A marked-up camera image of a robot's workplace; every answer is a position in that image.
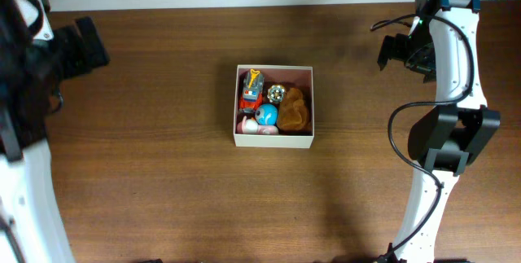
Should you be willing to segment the brown plush bear toy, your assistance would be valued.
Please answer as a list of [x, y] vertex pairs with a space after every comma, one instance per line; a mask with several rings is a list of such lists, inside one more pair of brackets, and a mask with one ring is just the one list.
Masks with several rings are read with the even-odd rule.
[[277, 127], [289, 133], [312, 131], [311, 113], [300, 89], [290, 88], [279, 104]]

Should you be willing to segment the yellow small toy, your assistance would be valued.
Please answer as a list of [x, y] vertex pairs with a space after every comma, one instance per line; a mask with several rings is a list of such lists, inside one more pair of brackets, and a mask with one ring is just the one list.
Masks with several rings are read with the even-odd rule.
[[283, 101], [286, 95], [286, 88], [283, 85], [275, 84], [268, 88], [267, 99], [271, 103], [279, 104]]

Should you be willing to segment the blue grey ball toy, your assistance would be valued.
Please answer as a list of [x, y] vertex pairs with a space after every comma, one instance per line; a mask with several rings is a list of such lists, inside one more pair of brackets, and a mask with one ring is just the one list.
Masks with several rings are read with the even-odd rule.
[[255, 119], [260, 125], [276, 125], [278, 109], [273, 104], [262, 104], [255, 111]]

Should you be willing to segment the pink white duck toy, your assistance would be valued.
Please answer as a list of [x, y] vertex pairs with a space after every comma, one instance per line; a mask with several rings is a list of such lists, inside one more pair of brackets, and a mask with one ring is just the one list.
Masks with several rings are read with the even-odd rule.
[[246, 116], [237, 124], [236, 131], [238, 134], [255, 134], [255, 135], [278, 135], [279, 131], [275, 125], [260, 125], [255, 119]]

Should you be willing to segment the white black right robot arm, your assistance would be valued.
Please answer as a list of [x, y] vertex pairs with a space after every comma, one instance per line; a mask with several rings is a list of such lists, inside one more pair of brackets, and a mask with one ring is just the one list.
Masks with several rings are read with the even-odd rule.
[[412, 107], [431, 110], [409, 132], [413, 181], [401, 228], [379, 262], [433, 262], [436, 236], [452, 189], [501, 123], [488, 109], [479, 79], [476, 33], [480, 0], [414, 0], [408, 34], [383, 39], [377, 64], [400, 61], [436, 84], [432, 101], [399, 106], [388, 120]]

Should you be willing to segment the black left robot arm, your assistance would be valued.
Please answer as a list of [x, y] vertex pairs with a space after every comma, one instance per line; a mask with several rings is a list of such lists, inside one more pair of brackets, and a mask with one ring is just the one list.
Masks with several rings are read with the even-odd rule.
[[1, 260], [73, 262], [51, 174], [46, 118], [62, 81], [107, 66], [94, 21], [53, 29], [49, 0], [1, 0]]

